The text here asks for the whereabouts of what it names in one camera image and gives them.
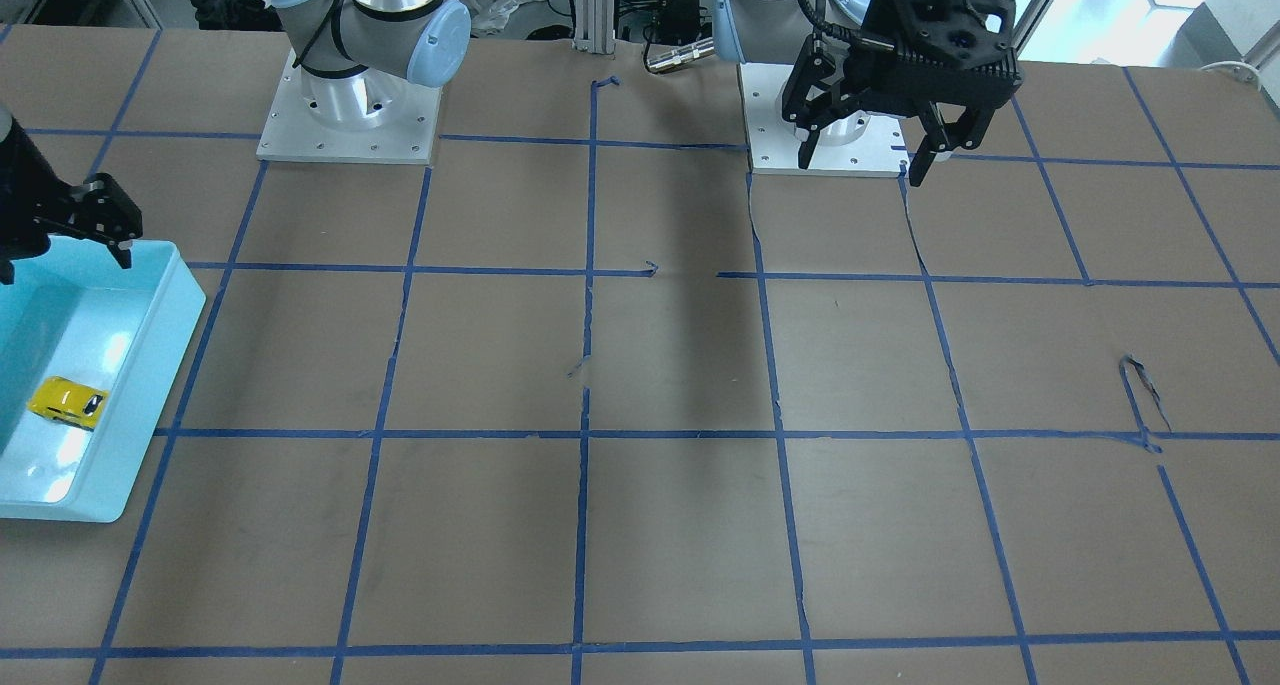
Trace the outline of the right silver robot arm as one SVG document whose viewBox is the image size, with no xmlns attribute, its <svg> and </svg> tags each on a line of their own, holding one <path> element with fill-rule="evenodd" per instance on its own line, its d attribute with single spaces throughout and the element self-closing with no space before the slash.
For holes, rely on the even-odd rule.
<svg viewBox="0 0 1280 685">
<path fill-rule="evenodd" d="M 467 52 L 460 0 L 270 0 L 291 41 L 256 149 L 298 164 L 428 165 L 442 87 Z M 113 175 L 81 184 L 55 174 L 12 111 L 3 111 L 1 264 L 49 252 L 52 238 L 92 239 L 132 265 L 143 220 Z"/>
</svg>

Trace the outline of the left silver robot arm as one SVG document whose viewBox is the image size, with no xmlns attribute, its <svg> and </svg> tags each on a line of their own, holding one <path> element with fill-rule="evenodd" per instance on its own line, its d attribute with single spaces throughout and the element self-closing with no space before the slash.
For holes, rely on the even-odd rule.
<svg viewBox="0 0 1280 685">
<path fill-rule="evenodd" d="M 716 0 L 755 173 L 922 184 L 1024 82 L 1015 0 Z"/>
</svg>

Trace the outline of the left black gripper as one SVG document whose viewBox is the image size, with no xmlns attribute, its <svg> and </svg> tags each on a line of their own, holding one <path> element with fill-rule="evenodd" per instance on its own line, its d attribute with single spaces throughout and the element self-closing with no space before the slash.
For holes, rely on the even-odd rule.
<svg viewBox="0 0 1280 685">
<path fill-rule="evenodd" d="M 782 92 L 785 122 L 803 125 L 808 170 L 820 132 L 855 111 L 915 117 L 925 137 L 908 166 L 919 187 L 937 157 L 978 149 L 998 108 L 1024 82 L 1014 47 L 1015 0 L 869 0 L 858 26 L 796 0 L 812 26 Z M 940 102 L 964 108 L 946 123 Z"/>
</svg>

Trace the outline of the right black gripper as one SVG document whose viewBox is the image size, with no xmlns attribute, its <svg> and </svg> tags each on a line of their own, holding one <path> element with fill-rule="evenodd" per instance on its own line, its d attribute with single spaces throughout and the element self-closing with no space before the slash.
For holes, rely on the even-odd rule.
<svg viewBox="0 0 1280 685">
<path fill-rule="evenodd" d="M 143 216 L 114 175 L 96 173 L 70 189 L 26 129 L 1 106 L 1 280 L 14 283 L 14 262 L 49 252 L 50 236 L 93 239 L 108 248 L 120 269 L 132 268 L 133 239 L 145 233 Z"/>
</svg>

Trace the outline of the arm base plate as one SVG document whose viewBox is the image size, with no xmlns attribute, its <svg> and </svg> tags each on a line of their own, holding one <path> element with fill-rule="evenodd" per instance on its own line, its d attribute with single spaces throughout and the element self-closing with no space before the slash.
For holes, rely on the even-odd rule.
<svg viewBox="0 0 1280 685">
<path fill-rule="evenodd" d="M 326 79 L 291 67 L 288 52 L 256 149 L 264 161 L 389 164 L 433 161 L 442 88 L 381 70 Z"/>
<path fill-rule="evenodd" d="M 887 175 L 909 165 L 910 152 L 895 117 L 856 111 L 820 132 L 809 166 L 800 166 L 805 134 L 782 117 L 782 91 L 791 67 L 739 65 L 751 170 L 765 175 Z"/>
</svg>

